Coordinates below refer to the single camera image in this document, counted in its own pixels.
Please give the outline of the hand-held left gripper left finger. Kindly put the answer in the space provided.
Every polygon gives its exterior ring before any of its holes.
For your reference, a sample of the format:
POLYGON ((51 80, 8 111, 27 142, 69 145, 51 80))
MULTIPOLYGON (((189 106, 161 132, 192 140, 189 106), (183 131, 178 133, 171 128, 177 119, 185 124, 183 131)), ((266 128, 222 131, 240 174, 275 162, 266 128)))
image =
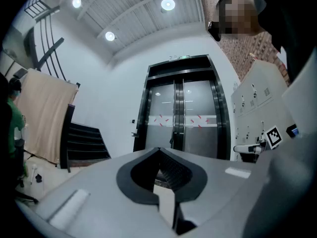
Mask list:
POLYGON ((93 164, 50 191, 35 207, 18 209, 45 238, 175 238, 177 234, 156 205, 127 198, 116 182, 124 164, 147 154, 129 153, 93 164))

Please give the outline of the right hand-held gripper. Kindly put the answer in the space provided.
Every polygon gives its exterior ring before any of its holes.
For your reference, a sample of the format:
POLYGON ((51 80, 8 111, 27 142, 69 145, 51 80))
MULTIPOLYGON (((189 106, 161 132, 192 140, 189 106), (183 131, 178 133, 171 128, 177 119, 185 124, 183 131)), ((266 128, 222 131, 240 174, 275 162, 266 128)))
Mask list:
POLYGON ((260 154, 264 151, 275 149, 282 141, 282 136, 275 125, 261 133, 257 138, 257 144, 236 145, 233 147, 233 151, 242 154, 260 154))

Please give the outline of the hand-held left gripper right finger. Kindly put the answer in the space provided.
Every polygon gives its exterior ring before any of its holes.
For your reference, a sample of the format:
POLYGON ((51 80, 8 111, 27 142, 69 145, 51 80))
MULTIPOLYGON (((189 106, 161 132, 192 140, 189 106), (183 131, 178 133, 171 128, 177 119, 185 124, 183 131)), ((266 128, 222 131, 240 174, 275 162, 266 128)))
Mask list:
POLYGON ((270 153, 255 164, 159 149, 181 181, 175 192, 175 227, 158 226, 158 237, 242 238, 246 223, 267 182, 270 153))

